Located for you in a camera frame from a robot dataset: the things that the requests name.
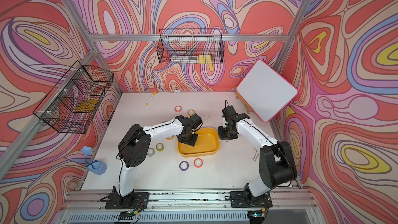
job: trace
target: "yellow tray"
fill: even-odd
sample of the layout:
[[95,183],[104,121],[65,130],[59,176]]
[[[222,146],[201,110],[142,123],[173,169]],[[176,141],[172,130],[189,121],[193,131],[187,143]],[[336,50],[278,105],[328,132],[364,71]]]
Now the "yellow tray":
[[196,132],[198,139],[194,147],[178,142],[178,153],[183,157],[199,157],[215,154],[220,148],[218,133],[214,128],[204,127]]

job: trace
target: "item in basket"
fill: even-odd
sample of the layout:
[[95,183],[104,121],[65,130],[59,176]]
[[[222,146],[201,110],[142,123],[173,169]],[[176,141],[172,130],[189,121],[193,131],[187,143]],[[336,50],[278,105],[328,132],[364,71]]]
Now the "item in basket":
[[76,109],[75,112],[88,112],[88,111],[93,111],[98,100],[97,99],[92,99],[88,101],[82,101],[80,102]]
[[208,55],[199,55],[198,57],[199,64],[209,64],[211,63],[211,56]]

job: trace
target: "aluminum frame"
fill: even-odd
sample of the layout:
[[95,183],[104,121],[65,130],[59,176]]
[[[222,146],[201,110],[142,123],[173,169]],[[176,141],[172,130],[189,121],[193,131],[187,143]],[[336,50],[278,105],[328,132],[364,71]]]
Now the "aluminum frame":
[[[75,22],[84,41],[87,43],[87,45],[92,50],[97,52],[97,54],[98,54],[97,61],[98,61],[99,65],[102,68],[111,71],[107,62],[105,61],[104,57],[102,56],[102,53],[99,52],[97,45],[91,41],[91,38],[88,34],[89,33],[88,28],[86,27],[81,15],[78,13],[77,8],[76,8],[75,4],[73,3],[73,0],[61,0],[61,2],[64,4],[64,6],[67,10],[67,13],[71,16],[71,18]],[[117,96],[120,97],[121,90],[120,90],[119,84],[116,81],[113,81],[112,85],[116,91]]]
[[[105,59],[103,58],[102,54],[98,51],[97,45],[95,42],[97,41],[158,41],[160,38],[160,35],[157,34],[122,34],[122,35],[112,35],[112,34],[91,34],[88,32],[88,28],[83,22],[83,19],[81,18],[80,14],[77,11],[77,8],[75,4],[73,3],[72,0],[61,0],[68,12],[68,14],[71,16],[75,24],[77,25],[83,39],[87,43],[87,45],[90,48],[90,52],[85,56],[85,58],[82,60],[82,64],[89,64],[95,55],[97,55],[97,61],[100,64],[100,66],[104,69],[109,69],[108,64],[106,63]],[[303,20],[306,9],[308,8],[309,4],[311,3],[311,0],[302,0],[298,11],[296,15],[294,16],[293,22],[290,26],[288,34],[276,34],[276,35],[270,35],[270,34],[253,34],[253,35],[247,35],[247,34],[237,34],[237,35],[232,35],[232,34],[227,34],[224,35],[224,40],[225,41],[282,41],[284,42],[281,52],[279,53],[279,56],[277,57],[277,60],[275,62],[275,69],[277,72],[279,72],[280,67],[282,66],[282,62],[285,60],[285,56],[288,54],[288,49],[291,46],[295,34],[299,28],[299,25],[301,24],[301,21]],[[116,90],[117,98],[119,99],[121,96],[121,91],[119,88],[119,85],[117,84],[116,81],[114,81],[114,88]],[[47,104],[51,103],[53,99],[49,100],[43,108],[47,107]],[[18,137],[13,141],[13,143],[5,150],[3,155],[0,157],[0,179],[7,173],[9,168],[13,165],[15,160],[19,157],[19,155],[23,152],[23,150],[26,148],[26,146],[29,144],[29,142],[32,140],[32,138],[37,134],[37,132],[40,130],[42,126],[42,121],[39,120],[37,117],[34,117],[35,119],[32,120],[32,122],[28,125],[28,127],[21,132]],[[275,128],[275,134],[278,136],[281,136],[279,133],[278,128]],[[298,203],[301,205],[303,208],[307,209],[308,206],[316,208],[316,202],[312,197],[310,198],[301,198],[297,197],[300,195],[300,193],[307,193],[305,189],[301,187],[301,183],[297,181],[296,189],[293,189],[294,191],[298,191],[298,195],[292,195],[293,193],[297,192],[292,192],[291,189],[275,189],[272,192],[272,195],[277,196],[278,194],[281,196],[280,200],[276,200],[277,197],[272,197],[274,207],[280,207],[280,208],[289,208],[289,205],[292,205],[292,203]],[[197,190],[188,190],[187,193],[189,194],[195,194],[195,191]],[[68,194],[63,206],[62,210],[65,213],[67,213],[67,209],[71,209],[72,206],[77,206],[80,204],[86,205],[88,208],[91,208],[90,211],[98,211],[104,208],[104,203],[103,202],[98,202],[99,198],[102,198],[104,194],[108,194],[109,191],[77,191],[77,192],[71,192]],[[184,201],[178,201],[176,198],[169,198],[169,199],[164,199],[165,201],[163,204],[168,204],[171,203],[173,205],[181,205],[184,206],[187,203],[187,199]],[[205,205],[199,205],[199,208],[208,208]],[[60,219],[60,223],[65,223],[65,217],[66,215],[64,214],[63,217]]]
[[283,44],[281,48],[281,52],[279,53],[277,60],[274,65],[274,70],[278,72],[279,74],[281,73],[281,68],[282,68],[282,63],[285,61],[286,56],[289,55],[289,49],[295,39],[296,32],[299,30],[300,24],[302,20],[305,17],[305,14],[307,13],[307,9],[310,6],[312,0],[302,0],[301,4],[298,8],[298,11],[293,19],[293,22],[291,24],[290,30],[288,32],[288,39],[287,41]]
[[[86,54],[83,60],[80,62],[83,65],[90,64],[94,59],[96,52],[91,50]],[[72,71],[68,77],[62,82],[62,84],[58,87],[57,90],[62,90],[66,84],[72,79],[73,75],[76,73],[76,70]],[[42,108],[39,109],[42,111],[43,109],[47,109],[47,107],[55,100],[58,93],[53,94],[48,101],[43,104]],[[32,120],[29,125],[22,131],[20,134],[14,139],[9,147],[6,148],[2,156],[0,157],[0,180],[7,174],[8,170],[13,166],[14,162],[18,159],[18,157],[25,150],[27,145],[32,141],[32,139],[36,136],[36,134],[40,131],[40,128],[43,126],[44,121],[39,119],[37,116],[33,114]]]
[[[223,34],[223,41],[283,41],[288,40],[287,34]],[[159,41],[159,34],[90,34],[91,41]]]
[[[311,212],[318,209],[313,194],[308,189],[294,187],[276,188],[270,192],[273,207],[271,209],[305,209]],[[231,202],[224,199],[230,191],[243,189],[185,189],[185,190],[136,190],[149,192],[147,211],[160,213],[164,211],[236,211],[256,210],[259,208],[232,208]],[[105,202],[100,199],[111,191],[83,190],[70,192],[61,207],[62,216],[59,223],[67,223],[73,213],[119,214],[125,210],[105,209]]]

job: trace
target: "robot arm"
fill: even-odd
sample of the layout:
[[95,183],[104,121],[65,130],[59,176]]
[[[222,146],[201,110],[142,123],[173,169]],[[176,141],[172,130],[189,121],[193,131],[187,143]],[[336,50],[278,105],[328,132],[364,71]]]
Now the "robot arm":
[[245,114],[237,114],[233,106],[222,110],[224,125],[218,127],[218,136],[222,140],[246,137],[260,153],[260,175],[246,184],[245,192],[249,202],[254,202],[276,186],[289,182],[297,177],[293,154],[289,143],[279,142],[257,127]]
[[118,156],[122,161],[122,168],[118,183],[115,185],[117,193],[125,197],[134,189],[134,178],[137,166],[147,157],[151,143],[156,143],[165,137],[177,135],[178,141],[195,146],[198,135],[193,131],[202,124],[202,119],[194,114],[190,118],[176,116],[174,119],[150,127],[133,125],[118,145]]

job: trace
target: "marker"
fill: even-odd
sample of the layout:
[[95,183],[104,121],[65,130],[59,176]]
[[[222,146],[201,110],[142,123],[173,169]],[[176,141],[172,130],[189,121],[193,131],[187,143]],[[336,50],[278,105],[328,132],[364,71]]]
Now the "marker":
[[149,105],[149,102],[152,100],[152,98],[155,96],[156,92],[153,92],[152,96],[149,98],[147,105]]

